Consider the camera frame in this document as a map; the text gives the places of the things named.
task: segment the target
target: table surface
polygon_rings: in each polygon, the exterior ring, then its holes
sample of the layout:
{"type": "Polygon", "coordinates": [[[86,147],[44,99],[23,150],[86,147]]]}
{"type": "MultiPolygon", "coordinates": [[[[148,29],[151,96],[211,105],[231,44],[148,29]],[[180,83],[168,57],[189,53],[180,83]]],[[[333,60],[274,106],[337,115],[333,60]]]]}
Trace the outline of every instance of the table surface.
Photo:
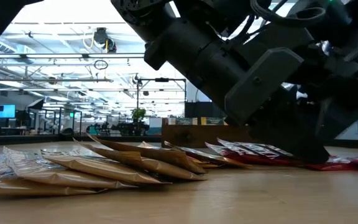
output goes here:
{"type": "MultiPolygon", "coordinates": [[[[79,149],[73,142],[9,146],[79,149]]],[[[330,147],[339,156],[358,149],[330,147]]],[[[0,146],[0,161],[3,160],[0,146]]],[[[211,169],[204,182],[97,195],[0,197],[0,223],[358,223],[358,171],[318,172],[293,167],[211,169]]]]}

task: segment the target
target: computer monitor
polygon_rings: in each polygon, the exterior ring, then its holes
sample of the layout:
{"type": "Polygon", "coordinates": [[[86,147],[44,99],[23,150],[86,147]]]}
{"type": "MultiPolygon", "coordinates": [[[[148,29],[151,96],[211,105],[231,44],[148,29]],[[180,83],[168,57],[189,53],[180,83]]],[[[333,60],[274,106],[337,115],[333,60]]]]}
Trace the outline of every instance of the computer monitor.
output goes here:
{"type": "Polygon", "coordinates": [[[16,105],[0,105],[0,118],[15,118],[16,105]]]}

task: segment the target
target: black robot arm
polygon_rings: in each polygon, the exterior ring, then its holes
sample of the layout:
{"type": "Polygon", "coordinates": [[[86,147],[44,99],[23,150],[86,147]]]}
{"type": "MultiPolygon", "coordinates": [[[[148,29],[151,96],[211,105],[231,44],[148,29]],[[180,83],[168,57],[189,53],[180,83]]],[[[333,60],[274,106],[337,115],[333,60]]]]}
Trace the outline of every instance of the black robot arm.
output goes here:
{"type": "Polygon", "coordinates": [[[172,64],[253,138],[326,162],[322,140],[358,120],[358,1],[299,0],[280,17],[269,0],[177,0],[179,18],[168,2],[112,0],[147,42],[145,61],[172,64]],[[270,23],[250,34],[256,17],[270,23]]]}

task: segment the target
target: ceiling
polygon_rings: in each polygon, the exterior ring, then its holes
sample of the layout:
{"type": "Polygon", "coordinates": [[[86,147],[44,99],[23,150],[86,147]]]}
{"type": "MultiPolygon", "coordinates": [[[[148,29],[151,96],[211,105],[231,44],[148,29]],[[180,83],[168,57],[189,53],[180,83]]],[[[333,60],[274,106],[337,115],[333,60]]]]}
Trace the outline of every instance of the ceiling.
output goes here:
{"type": "MultiPolygon", "coordinates": [[[[278,13],[284,16],[293,3],[284,5],[278,13]]],[[[259,28],[261,20],[251,27],[259,28]]],[[[242,29],[243,24],[234,35],[242,29]]],[[[110,0],[44,0],[28,5],[16,16],[0,37],[0,54],[5,52],[23,54],[102,54],[103,50],[95,44],[92,35],[98,27],[105,27],[108,35],[117,45],[117,53],[144,52],[142,39],[123,21],[110,3],[110,0]]],[[[34,89],[32,94],[48,98],[55,103],[75,102],[112,113],[130,114],[136,107],[136,85],[138,78],[183,79],[169,63],[159,71],[150,68],[142,58],[104,58],[108,68],[98,70],[94,63],[97,58],[89,59],[31,59],[32,64],[13,59],[0,59],[0,78],[25,78],[45,80],[44,82],[21,82],[26,88],[34,89]],[[93,79],[94,82],[57,82],[48,79],[93,79]],[[114,91],[50,91],[50,89],[110,89],[114,91]]],[[[0,87],[18,88],[12,83],[1,83],[0,87]]],[[[148,110],[149,115],[183,115],[185,101],[185,82],[148,82],[143,81],[140,107],[148,110]]]]}

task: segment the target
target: cable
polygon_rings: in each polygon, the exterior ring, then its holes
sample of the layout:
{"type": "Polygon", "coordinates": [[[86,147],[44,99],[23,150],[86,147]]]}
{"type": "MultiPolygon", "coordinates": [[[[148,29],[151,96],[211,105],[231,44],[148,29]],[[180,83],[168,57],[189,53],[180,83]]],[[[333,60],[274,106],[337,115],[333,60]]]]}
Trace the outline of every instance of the cable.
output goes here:
{"type": "Polygon", "coordinates": [[[88,46],[86,43],[85,43],[85,35],[86,35],[86,32],[84,32],[84,37],[82,38],[82,42],[84,43],[84,46],[87,48],[87,49],[91,49],[93,47],[93,42],[94,42],[94,32],[92,34],[92,43],[91,43],[91,46],[88,46]]]}
{"type": "MultiPolygon", "coordinates": [[[[274,6],[272,12],[277,12],[285,3],[287,3],[288,0],[281,0],[276,6],[274,6]]],[[[267,20],[263,20],[262,23],[260,23],[260,27],[266,25],[267,20]]]]}
{"type": "Polygon", "coordinates": [[[233,40],[240,42],[240,43],[244,43],[247,38],[247,32],[248,32],[249,28],[252,26],[252,24],[254,23],[254,21],[255,21],[255,16],[249,16],[245,26],[242,28],[240,33],[233,38],[233,40]]]}
{"type": "Polygon", "coordinates": [[[257,16],[262,17],[266,21],[269,21],[274,24],[278,24],[286,27],[309,27],[321,22],[326,14],[325,9],[320,7],[312,7],[303,10],[302,12],[309,12],[312,17],[309,18],[292,18],[292,17],[282,17],[272,12],[270,9],[264,9],[259,5],[258,0],[250,0],[251,9],[257,16]]]}

